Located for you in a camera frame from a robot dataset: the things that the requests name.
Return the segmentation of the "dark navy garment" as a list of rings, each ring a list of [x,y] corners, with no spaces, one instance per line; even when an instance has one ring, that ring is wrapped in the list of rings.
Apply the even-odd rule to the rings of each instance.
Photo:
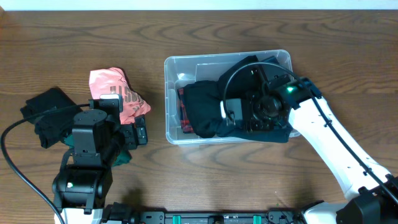
[[[287,143],[292,130],[293,128],[291,126],[287,126],[286,128],[273,129],[270,131],[247,132],[243,129],[234,128],[233,126],[221,125],[217,129],[216,135],[221,138],[235,137],[250,141]]]

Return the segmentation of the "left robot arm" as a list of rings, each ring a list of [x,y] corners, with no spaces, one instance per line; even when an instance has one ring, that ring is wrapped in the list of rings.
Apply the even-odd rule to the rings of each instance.
[[[139,223],[132,209],[105,202],[120,156],[148,142],[145,117],[121,124],[116,114],[83,111],[74,117],[72,136],[73,146],[64,154],[52,185],[53,203],[63,222]]]

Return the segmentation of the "black garment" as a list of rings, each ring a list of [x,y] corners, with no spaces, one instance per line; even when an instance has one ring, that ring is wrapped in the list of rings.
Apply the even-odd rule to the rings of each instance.
[[[20,111],[23,117],[27,118],[44,111],[53,111],[75,105],[76,103],[61,89],[51,88],[27,100]],[[34,131],[40,139],[41,146],[49,148],[59,141],[63,141],[72,133],[73,118],[79,112],[82,112],[81,108],[74,108],[30,119],[29,122],[34,125]]]

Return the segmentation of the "clear plastic storage container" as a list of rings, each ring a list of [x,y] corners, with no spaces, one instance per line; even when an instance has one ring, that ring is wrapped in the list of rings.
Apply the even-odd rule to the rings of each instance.
[[[185,134],[180,125],[178,89],[198,81],[217,81],[233,65],[247,56],[255,55],[263,61],[274,56],[279,64],[293,70],[290,54],[286,50],[263,50],[225,54],[171,56],[164,63],[165,77],[165,136],[174,145],[226,144],[246,142],[245,139],[226,137],[201,138],[194,133]]]

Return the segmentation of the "dark green shirt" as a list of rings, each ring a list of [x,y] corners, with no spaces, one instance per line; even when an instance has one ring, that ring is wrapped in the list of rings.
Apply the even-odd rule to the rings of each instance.
[[[69,149],[72,150],[72,154],[74,153],[74,138],[73,134],[69,134],[67,137],[62,139],[62,142],[69,147]],[[130,160],[132,159],[132,156],[129,151],[123,149],[120,154],[117,156],[115,162],[113,163],[113,167],[116,166],[121,166],[124,164],[128,164]]]

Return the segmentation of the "pink printed shirt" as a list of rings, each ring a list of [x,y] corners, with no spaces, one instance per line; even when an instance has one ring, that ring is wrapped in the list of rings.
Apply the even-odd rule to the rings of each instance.
[[[135,91],[131,90],[122,69],[111,67],[92,70],[89,77],[90,93],[93,99],[101,95],[118,94],[123,99],[123,111],[120,112],[121,124],[135,123],[136,118],[145,115],[150,105]]]

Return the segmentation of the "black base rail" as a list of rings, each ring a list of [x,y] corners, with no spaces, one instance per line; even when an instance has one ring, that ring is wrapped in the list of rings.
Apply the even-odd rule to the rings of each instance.
[[[103,210],[100,223],[112,224],[305,224],[302,216],[289,209],[260,212],[168,212],[143,210],[113,203]]]

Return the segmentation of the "red navy plaid shirt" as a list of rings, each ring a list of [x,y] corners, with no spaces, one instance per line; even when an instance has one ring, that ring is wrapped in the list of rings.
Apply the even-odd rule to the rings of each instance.
[[[184,134],[192,134],[192,133],[194,133],[194,130],[193,130],[192,125],[187,116],[183,88],[178,89],[178,98],[180,100],[180,125],[181,125],[182,132]]]

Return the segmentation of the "black sweater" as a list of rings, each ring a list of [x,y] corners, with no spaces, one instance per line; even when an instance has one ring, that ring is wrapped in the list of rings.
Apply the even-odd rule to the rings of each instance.
[[[201,138],[213,138],[221,125],[227,125],[221,117],[220,102],[223,91],[228,89],[228,98],[244,97],[248,91],[256,91],[261,84],[261,77],[273,80],[283,71],[270,65],[252,65],[242,69],[227,84],[231,75],[240,67],[258,62],[255,55],[248,56],[222,74],[217,81],[203,80],[188,84],[184,89],[185,108],[194,134]]]

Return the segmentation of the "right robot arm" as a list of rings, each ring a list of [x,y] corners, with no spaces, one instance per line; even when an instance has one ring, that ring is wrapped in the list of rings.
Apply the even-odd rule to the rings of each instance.
[[[309,79],[263,83],[242,98],[225,90],[220,110],[227,124],[251,134],[291,126],[330,169],[347,202],[315,202],[298,213],[299,223],[397,223],[397,177],[353,139]]]

